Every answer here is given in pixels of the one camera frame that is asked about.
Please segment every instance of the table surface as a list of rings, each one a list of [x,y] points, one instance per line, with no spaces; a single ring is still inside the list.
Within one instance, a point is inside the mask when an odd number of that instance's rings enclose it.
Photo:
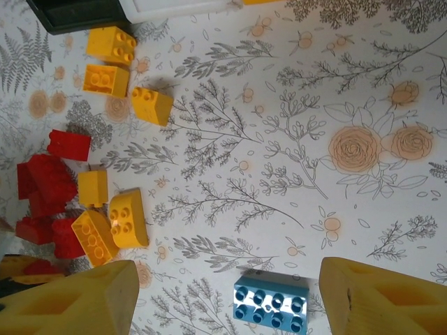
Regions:
[[[83,128],[110,198],[142,191],[151,244],[117,257],[140,275],[131,334],[284,334],[233,320],[247,269],[312,278],[308,333],[329,334],[317,283],[326,256],[445,284],[445,4],[430,14],[317,2],[136,27],[129,89],[175,97],[160,128],[127,99],[82,91],[86,64],[99,63],[85,54],[87,31],[48,36],[24,1],[3,1],[0,216],[28,209],[16,163],[45,152],[53,128]],[[15,240],[11,251],[45,257],[52,246]]]

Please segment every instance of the red building block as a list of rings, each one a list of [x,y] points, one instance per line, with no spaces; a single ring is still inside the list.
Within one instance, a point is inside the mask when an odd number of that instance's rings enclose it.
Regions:
[[[17,187],[19,200],[28,199],[29,195],[37,191],[37,185],[26,163],[17,164]]]
[[[53,222],[54,256],[56,258],[72,260],[85,255],[74,231],[71,229],[71,224],[75,221],[75,218],[63,218]]]
[[[90,136],[53,130],[50,133],[50,140],[47,150],[53,156],[87,162]]]
[[[24,268],[23,273],[27,276],[37,274],[63,274],[57,267],[51,265],[47,260],[37,260]]]
[[[51,218],[24,217],[15,226],[15,236],[31,243],[41,245],[53,241]]]
[[[59,157],[34,155],[28,169],[46,203],[69,202],[78,194],[76,183]]]
[[[42,218],[65,212],[65,203],[48,204],[39,191],[29,196],[29,207],[32,218]]]

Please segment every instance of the blue building block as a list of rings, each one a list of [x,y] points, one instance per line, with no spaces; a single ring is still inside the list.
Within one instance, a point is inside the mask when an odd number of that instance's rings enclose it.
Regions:
[[[233,317],[266,327],[305,335],[309,290],[242,277],[233,293]]]

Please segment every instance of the leaf illustration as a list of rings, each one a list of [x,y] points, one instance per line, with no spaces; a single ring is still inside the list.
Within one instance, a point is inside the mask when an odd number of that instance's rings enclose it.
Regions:
[[[397,187],[402,190],[411,190],[412,188],[416,188],[422,184],[425,183],[428,177],[426,176],[414,176],[409,177],[404,180],[402,180],[400,183],[398,183]]]
[[[364,228],[371,228],[371,226],[369,225],[368,222],[366,222],[365,220],[363,220],[362,218],[358,219],[359,224],[364,227]]]
[[[377,120],[373,129],[380,137],[385,137],[391,133],[391,128],[393,127],[394,113],[385,114],[379,120]]]
[[[326,105],[324,106],[324,110],[330,117],[345,124],[351,122],[353,119],[353,115],[349,113],[348,108],[341,103]]]

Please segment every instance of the orange rose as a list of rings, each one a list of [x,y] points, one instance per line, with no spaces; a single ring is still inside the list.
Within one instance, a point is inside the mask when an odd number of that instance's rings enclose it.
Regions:
[[[48,96],[47,92],[42,89],[32,93],[28,102],[29,114],[34,119],[43,118],[48,111]]]
[[[50,109],[54,113],[63,112],[67,104],[67,97],[64,92],[56,92],[51,96]]]
[[[129,100],[120,99],[113,96],[107,97],[105,102],[105,113],[114,122],[124,122],[131,112]]]
[[[140,288],[148,288],[152,283],[151,268],[140,260],[136,262]]]
[[[345,127],[332,138],[329,153],[340,172],[367,172],[377,164],[380,137],[362,127]]]
[[[424,158],[432,150],[433,136],[421,127],[399,129],[391,144],[391,152],[400,157],[415,161]]]

